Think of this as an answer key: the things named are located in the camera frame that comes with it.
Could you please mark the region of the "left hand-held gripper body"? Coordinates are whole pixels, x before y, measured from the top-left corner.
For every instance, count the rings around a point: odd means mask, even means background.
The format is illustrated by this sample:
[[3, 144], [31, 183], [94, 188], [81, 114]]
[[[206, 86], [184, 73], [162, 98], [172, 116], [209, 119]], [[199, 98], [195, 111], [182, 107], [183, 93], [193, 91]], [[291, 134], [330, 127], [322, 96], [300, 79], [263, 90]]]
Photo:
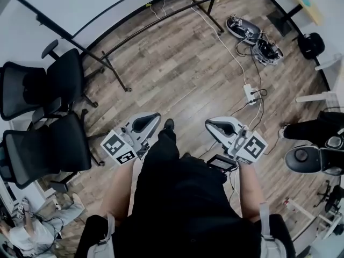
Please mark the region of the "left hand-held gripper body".
[[118, 165], [141, 159], [148, 151], [148, 125], [127, 123], [111, 130], [101, 142], [101, 147]]

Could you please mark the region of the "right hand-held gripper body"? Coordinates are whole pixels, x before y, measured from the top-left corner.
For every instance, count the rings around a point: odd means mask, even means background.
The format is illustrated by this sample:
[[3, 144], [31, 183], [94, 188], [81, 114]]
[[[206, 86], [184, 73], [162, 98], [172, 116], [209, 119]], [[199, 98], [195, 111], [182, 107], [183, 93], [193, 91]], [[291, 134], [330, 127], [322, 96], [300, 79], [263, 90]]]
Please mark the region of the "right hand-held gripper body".
[[267, 142], [256, 131], [242, 127], [227, 150], [229, 157], [236, 161], [252, 164], [256, 162], [267, 149]]

